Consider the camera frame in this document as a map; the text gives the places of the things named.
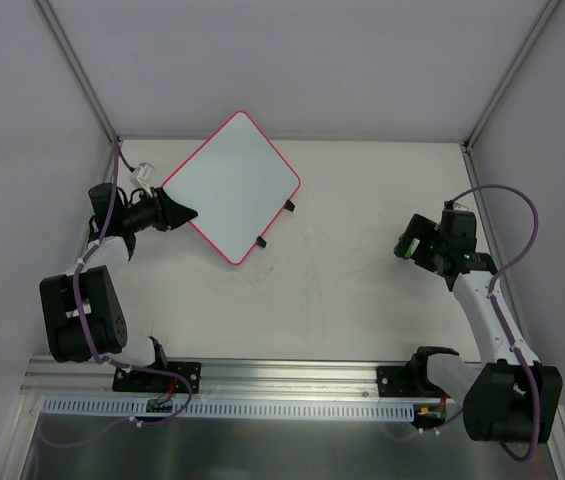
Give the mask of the green whiteboard eraser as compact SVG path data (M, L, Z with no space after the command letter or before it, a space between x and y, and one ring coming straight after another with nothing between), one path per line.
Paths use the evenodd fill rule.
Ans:
M410 259L417 246L419 244L419 239L417 237L413 237L411 235L402 234L399 239L398 243L394 248L394 254L396 257L401 259Z

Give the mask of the pink framed whiteboard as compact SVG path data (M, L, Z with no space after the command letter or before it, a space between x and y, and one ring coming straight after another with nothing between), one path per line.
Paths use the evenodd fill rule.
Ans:
M191 226L231 265L258 244L301 178L252 117L236 111L162 183L198 212Z

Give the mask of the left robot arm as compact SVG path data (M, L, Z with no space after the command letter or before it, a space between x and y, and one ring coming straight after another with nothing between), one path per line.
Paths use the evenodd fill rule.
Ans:
M40 282L43 319L52 358L58 363L111 363L113 389L121 392L174 390L163 346L152 336L131 334L111 271L130 261L136 234L169 232L198 216L163 189L138 188L132 202L111 183L92 187L87 249L68 271Z

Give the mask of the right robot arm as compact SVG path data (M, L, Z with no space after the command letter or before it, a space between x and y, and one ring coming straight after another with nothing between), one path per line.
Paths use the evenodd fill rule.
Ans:
M544 444L563 380L528 346L505 301L490 254L479 252L477 219L445 207L439 222L411 217L394 248L396 257L440 276L469 322L482 367L473 371L449 347L421 346L393 378L421 396L445 393L462 406L475 441Z

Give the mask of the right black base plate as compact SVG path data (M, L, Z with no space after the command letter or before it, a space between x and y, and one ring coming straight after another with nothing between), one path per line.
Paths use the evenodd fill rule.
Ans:
M439 387L428 381L423 368L380 365L375 372L381 398L440 398L443 395Z

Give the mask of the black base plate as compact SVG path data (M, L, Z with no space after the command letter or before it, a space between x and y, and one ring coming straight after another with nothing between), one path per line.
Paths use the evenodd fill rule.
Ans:
M443 395L439 387L428 381L423 368L380 365L375 372L381 398L440 398Z
M169 360L167 370L184 377L190 384L194 395L199 393L200 381L202 379L202 364L200 362ZM172 380L175 381L175 393L188 393L184 383L171 376L137 370L125 372L117 368L113 377L112 390L121 393L162 394L167 392Z

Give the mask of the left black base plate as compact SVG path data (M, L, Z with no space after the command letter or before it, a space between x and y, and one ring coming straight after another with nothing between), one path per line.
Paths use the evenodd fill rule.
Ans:
M200 381L202 379L202 364L200 362L169 360L167 370L184 377L190 384L194 395L199 393ZM172 380L175 381L175 393L188 393L184 383L171 376L137 370L125 372L117 368L113 377L112 390L121 393L162 394L167 392Z

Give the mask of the left aluminium frame post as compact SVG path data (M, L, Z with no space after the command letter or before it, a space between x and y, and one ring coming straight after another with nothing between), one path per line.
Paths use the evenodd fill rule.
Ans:
M116 139L113 124L68 36L68 33L53 5L49 0L33 0L34 7L44 22L53 42L69 69L83 99L94 115L100 130L110 143Z

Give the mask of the aluminium frame post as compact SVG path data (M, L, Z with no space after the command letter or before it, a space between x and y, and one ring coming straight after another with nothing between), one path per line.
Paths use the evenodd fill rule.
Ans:
M561 4L561 0L547 0L543 2L541 9L533 19L522 41L516 48L494 90L471 128L470 133L463 140L462 146L467 152L470 152L477 143L482 132L487 127L501 102L504 100L507 91L511 88L518 73L532 53L535 45L540 40L542 34Z
M83 99L94 115L100 130L110 143L116 139L113 124L68 36L68 33L53 5L49 0L33 0L34 7L44 22L53 42L69 69Z

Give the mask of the aluminium mounting rail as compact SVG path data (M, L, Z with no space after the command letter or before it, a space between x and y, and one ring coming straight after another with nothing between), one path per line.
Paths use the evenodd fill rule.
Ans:
M202 364L196 398L295 400L295 401L412 401L437 403L440 398L381 398L376 383L380 365L402 366L390 361L306 361L256 359L174 358ZM115 396L112 382L116 367L110 363L58 363L50 356L30 359L18 393ZM145 367L122 369L145 372ZM188 381L175 373L184 385Z

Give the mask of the right aluminium frame post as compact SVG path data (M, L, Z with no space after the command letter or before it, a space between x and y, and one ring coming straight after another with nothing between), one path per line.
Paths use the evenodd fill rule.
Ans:
M470 152L477 143L482 132L487 127L501 102L504 100L507 91L511 88L518 73L532 53L535 45L540 40L542 34L561 4L561 0L547 0L543 2L541 9L533 19L522 41L516 48L494 90L471 128L470 133L463 140L462 146L467 152Z

